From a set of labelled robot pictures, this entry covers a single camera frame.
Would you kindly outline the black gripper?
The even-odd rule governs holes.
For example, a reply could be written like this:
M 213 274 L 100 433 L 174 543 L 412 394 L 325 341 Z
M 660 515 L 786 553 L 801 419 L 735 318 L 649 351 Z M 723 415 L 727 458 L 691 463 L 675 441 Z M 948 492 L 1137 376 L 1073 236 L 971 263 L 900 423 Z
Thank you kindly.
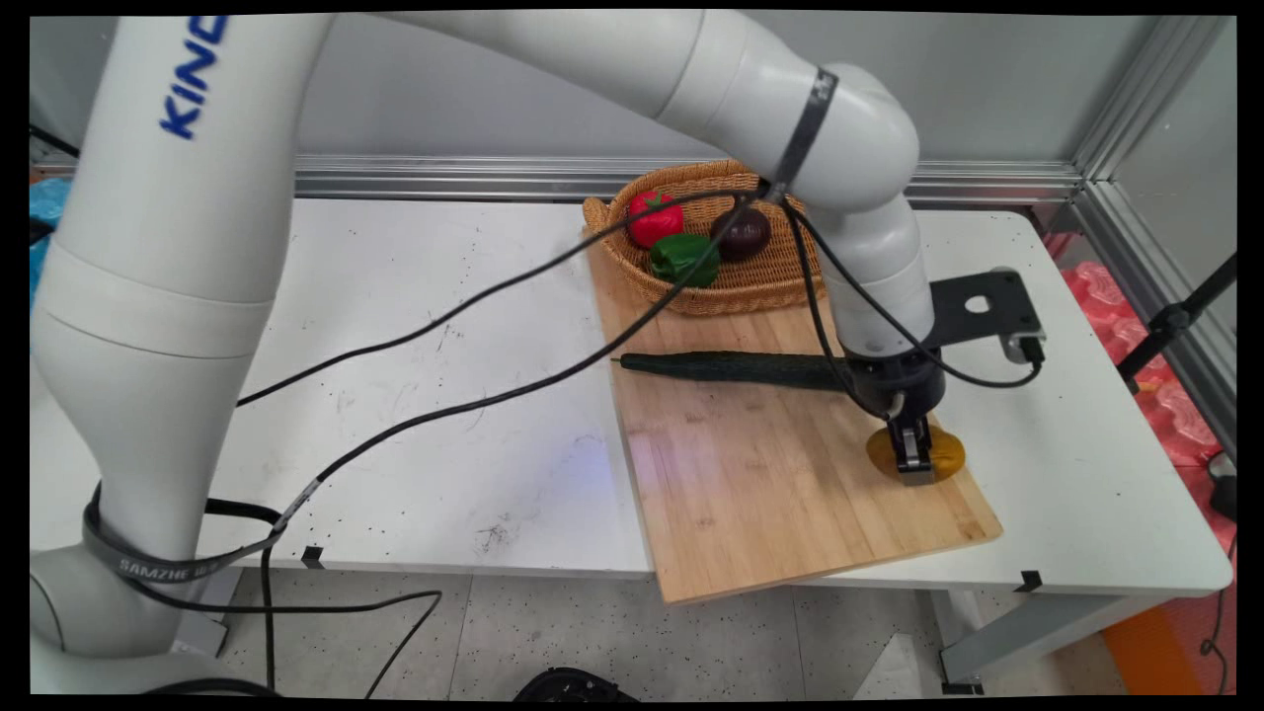
M 927 415 L 945 396 L 945 373 L 934 361 L 910 350 L 892 358 L 847 356 L 857 402 L 889 423 L 897 479 L 908 487 L 935 483 L 933 435 Z

